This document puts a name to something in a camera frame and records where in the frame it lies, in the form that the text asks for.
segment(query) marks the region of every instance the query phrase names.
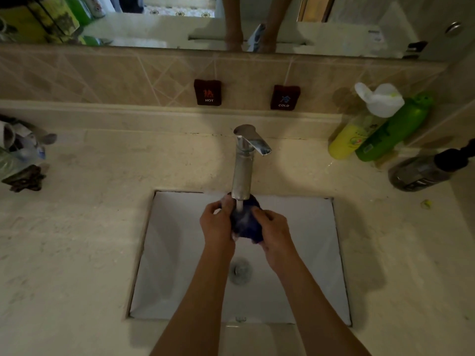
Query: marble countertop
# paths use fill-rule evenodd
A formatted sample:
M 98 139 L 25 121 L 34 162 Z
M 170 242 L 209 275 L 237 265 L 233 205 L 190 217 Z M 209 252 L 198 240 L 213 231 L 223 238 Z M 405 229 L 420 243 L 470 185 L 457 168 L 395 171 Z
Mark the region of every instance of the marble countertop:
M 5 355 L 147 355 L 165 323 L 124 315 L 153 191 L 231 187 L 233 137 L 83 136 L 48 148 L 40 192 L 0 187 Z M 331 159 L 324 141 L 268 141 L 252 192 L 334 197 L 352 330 L 373 356 L 473 351 L 473 191 L 446 182 L 408 194 L 370 164 Z M 220 354 L 305 353 L 295 326 L 230 325 Z

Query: sink basin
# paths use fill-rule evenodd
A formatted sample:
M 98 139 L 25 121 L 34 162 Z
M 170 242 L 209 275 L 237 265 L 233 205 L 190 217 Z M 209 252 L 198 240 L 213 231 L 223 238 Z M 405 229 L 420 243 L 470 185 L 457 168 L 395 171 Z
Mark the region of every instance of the sink basin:
M 220 196 L 155 193 L 145 234 L 130 316 L 170 319 L 193 277 L 204 247 L 199 217 Z M 341 319 L 351 324 L 332 200 L 256 195 L 263 209 L 287 217 L 300 257 Z M 279 279 L 264 251 L 251 240 L 236 241 L 224 296 L 223 322 L 294 323 Z

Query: person's left hand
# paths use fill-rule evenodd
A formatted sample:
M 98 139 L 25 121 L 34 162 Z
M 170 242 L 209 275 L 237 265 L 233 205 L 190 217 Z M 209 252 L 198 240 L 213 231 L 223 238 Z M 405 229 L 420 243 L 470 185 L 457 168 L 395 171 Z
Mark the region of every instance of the person's left hand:
M 224 196 L 221 201 L 210 203 L 206 206 L 199 224 L 205 236 L 205 249 L 217 252 L 229 258 L 234 255 L 236 244 L 231 237 L 230 215 L 234 209 L 235 200 L 231 195 Z

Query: dark blue object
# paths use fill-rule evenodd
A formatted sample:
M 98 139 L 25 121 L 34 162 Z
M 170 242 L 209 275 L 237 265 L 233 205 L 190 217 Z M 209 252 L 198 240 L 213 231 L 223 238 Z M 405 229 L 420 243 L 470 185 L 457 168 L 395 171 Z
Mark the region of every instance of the dark blue object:
M 238 212 L 234 207 L 231 213 L 231 228 L 239 237 L 246 237 L 258 244 L 264 238 L 262 237 L 262 227 L 252 214 L 253 206 L 261 208 L 257 199 L 250 195 L 249 199 L 243 202 L 242 212 Z

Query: faucet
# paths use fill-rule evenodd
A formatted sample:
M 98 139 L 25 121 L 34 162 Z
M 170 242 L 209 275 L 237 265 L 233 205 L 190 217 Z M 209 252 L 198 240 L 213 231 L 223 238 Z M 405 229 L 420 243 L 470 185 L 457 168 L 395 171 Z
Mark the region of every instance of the faucet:
M 253 125 L 240 125 L 234 129 L 237 137 L 236 163 L 234 164 L 232 198 L 238 201 L 249 199 L 251 194 L 252 162 L 254 150 L 262 156 L 270 154 L 272 149 L 256 132 Z

